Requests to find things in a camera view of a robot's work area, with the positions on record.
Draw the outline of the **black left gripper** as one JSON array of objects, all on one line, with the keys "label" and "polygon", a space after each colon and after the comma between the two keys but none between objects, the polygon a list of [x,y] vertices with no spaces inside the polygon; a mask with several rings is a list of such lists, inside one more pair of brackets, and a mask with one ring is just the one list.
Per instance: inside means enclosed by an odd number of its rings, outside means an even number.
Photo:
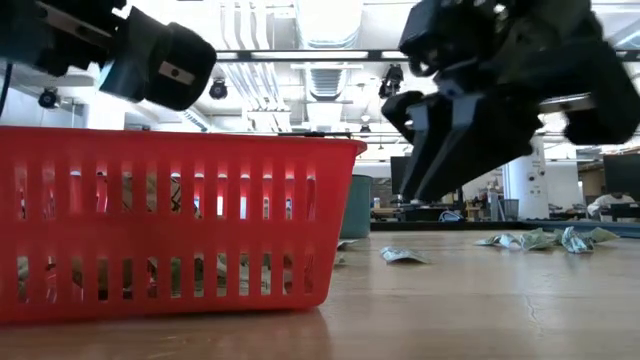
[{"label": "black left gripper", "polygon": [[53,77],[101,70],[100,91],[183,111],[205,90],[214,47],[178,23],[163,24],[127,0],[0,0],[0,58]]}]

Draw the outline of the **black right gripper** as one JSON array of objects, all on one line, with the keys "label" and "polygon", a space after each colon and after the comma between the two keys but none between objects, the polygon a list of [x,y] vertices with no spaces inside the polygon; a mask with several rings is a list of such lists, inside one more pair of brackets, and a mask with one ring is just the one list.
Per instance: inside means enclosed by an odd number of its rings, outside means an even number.
[{"label": "black right gripper", "polygon": [[413,138],[406,110],[425,97],[451,102],[446,133],[422,187],[425,202],[533,152],[542,102],[586,94],[587,105],[556,105],[574,144],[621,144],[640,126],[640,93],[591,10],[591,0],[496,0],[493,53],[429,76],[437,90],[391,96],[384,117]]}]

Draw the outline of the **green-white tea packet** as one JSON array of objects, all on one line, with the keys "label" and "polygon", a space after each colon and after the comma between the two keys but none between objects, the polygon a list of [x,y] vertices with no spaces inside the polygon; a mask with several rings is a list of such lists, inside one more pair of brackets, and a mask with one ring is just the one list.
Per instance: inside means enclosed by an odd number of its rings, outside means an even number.
[{"label": "green-white tea packet", "polygon": [[591,253],[594,251],[593,232],[577,231],[567,227],[561,236],[561,245],[572,254]]},{"label": "green-white tea packet", "polygon": [[422,253],[403,247],[387,246],[380,250],[380,255],[388,264],[411,262],[429,264],[430,260]]},{"label": "green-white tea packet", "polygon": [[596,227],[587,232],[585,237],[593,244],[612,241],[619,238],[617,234],[600,227]]},{"label": "green-white tea packet", "polygon": [[[216,262],[217,271],[217,295],[225,296],[227,293],[227,261],[226,254],[219,253]],[[250,290],[250,259],[246,254],[240,255],[239,260],[239,294],[247,296]],[[269,295],[271,293],[271,255],[265,254],[261,266],[261,294]]]},{"label": "green-white tea packet", "polygon": [[478,240],[475,242],[475,245],[483,246],[483,247],[522,249],[522,243],[520,241],[520,238],[510,233],[503,233],[503,234],[491,236],[486,239]]},{"label": "green-white tea packet", "polygon": [[560,244],[562,233],[559,230],[545,232],[537,228],[520,236],[521,248],[525,251],[546,250]]}]

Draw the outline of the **black computer monitor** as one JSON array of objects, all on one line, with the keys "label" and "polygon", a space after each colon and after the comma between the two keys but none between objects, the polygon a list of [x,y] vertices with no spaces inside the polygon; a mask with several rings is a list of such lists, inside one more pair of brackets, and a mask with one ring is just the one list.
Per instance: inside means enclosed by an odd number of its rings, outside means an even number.
[{"label": "black computer monitor", "polygon": [[398,156],[390,158],[391,167],[391,189],[393,195],[401,194],[401,186],[404,180],[404,174],[409,164],[408,156]]},{"label": "black computer monitor", "polygon": [[605,187],[640,201],[640,154],[606,155],[603,158]]}]

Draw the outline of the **white building pillar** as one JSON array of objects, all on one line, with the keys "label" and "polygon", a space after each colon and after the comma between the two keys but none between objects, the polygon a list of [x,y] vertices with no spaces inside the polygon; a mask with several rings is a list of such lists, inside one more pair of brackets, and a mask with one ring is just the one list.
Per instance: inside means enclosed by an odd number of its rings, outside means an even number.
[{"label": "white building pillar", "polygon": [[530,142],[533,152],[503,166],[504,195],[518,200],[518,217],[523,220],[549,216],[548,187],[544,142],[535,136]]}]

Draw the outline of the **green enamel mug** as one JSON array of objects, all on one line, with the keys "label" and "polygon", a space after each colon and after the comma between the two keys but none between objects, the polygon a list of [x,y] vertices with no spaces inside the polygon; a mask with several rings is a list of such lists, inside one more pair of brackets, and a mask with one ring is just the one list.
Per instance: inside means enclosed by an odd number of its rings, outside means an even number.
[{"label": "green enamel mug", "polygon": [[370,176],[352,176],[341,226],[341,239],[361,239],[369,236],[372,183],[373,178]]}]

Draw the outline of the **person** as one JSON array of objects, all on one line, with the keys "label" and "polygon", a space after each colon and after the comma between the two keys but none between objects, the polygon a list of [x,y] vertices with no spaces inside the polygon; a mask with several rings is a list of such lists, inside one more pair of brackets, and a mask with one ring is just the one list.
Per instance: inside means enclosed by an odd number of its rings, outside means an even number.
[{"label": "person", "polygon": [[592,203],[587,206],[587,213],[591,217],[600,215],[602,210],[610,208],[613,204],[625,204],[633,203],[634,199],[624,193],[614,192],[597,197]]}]

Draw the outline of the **red plastic slotted basket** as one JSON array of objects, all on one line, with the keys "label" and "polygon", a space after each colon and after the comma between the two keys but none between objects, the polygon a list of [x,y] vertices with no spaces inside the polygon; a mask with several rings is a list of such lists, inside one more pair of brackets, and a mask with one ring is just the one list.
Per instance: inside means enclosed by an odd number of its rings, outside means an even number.
[{"label": "red plastic slotted basket", "polygon": [[[0,324],[318,306],[364,148],[324,138],[0,127]],[[250,259],[247,296],[241,254]],[[269,295],[260,289],[265,254]]]}]

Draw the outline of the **white ceiling air duct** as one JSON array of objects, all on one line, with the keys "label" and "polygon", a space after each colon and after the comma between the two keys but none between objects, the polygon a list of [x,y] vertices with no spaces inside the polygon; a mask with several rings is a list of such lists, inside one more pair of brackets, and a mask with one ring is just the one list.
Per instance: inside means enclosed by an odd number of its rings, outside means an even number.
[{"label": "white ceiling air duct", "polygon": [[[304,50],[344,50],[357,45],[363,0],[295,0],[299,47]],[[312,127],[340,122],[350,71],[346,63],[310,63],[304,70],[306,115]]]}]

